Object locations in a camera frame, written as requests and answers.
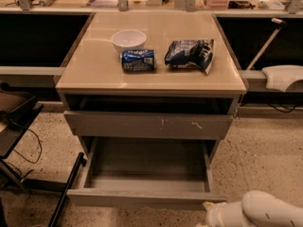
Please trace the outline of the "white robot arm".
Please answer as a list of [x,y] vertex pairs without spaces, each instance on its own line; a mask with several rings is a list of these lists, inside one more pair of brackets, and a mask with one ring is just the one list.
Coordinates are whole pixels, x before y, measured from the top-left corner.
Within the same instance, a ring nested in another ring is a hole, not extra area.
[[246,192],[240,201],[205,201],[205,225],[195,227],[303,227],[303,208],[263,191]]

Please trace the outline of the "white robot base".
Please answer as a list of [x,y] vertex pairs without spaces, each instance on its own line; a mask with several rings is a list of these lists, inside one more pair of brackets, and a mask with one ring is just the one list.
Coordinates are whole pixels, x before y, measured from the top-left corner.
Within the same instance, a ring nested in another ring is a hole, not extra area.
[[261,72],[266,76],[266,88],[286,92],[295,82],[303,79],[303,66],[276,65],[264,67]]

